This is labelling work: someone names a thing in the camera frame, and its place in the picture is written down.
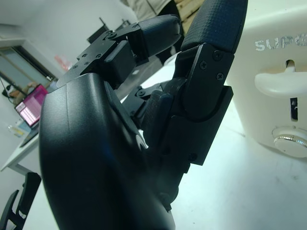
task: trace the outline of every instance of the robotic hand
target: robotic hand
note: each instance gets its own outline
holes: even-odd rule
[[[58,81],[42,108],[40,164],[61,230],[175,228],[171,203],[180,180],[191,163],[204,163],[233,95],[224,81],[247,1],[204,2],[172,80],[150,96],[140,88],[129,95],[138,105],[132,118],[113,90],[179,39],[176,16],[105,32]]]

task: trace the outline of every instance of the white device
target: white device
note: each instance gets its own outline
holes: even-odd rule
[[[307,1],[248,4],[227,77],[243,127],[263,145],[307,157]]]

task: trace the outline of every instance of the laptop screen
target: laptop screen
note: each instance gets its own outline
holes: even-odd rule
[[[39,121],[40,111],[47,93],[48,91],[42,85],[38,85],[15,107],[15,110],[30,127]]]

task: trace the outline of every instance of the cable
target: cable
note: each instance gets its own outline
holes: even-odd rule
[[[5,86],[4,86],[3,81],[2,81],[1,78],[0,78],[0,81],[1,81],[1,84],[2,84],[2,86],[3,86],[3,88],[4,88],[4,90],[6,91],[6,88],[5,88]],[[8,95],[8,100],[9,100],[9,102],[12,103],[12,104],[14,104],[13,102],[10,101],[9,94],[8,94],[7,91],[6,91],[6,93],[7,93],[7,95]]]

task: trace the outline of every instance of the white handle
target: white handle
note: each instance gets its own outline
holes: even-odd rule
[[[265,95],[278,98],[307,96],[307,72],[295,72],[290,61],[284,73],[261,73],[255,77],[256,88]]]

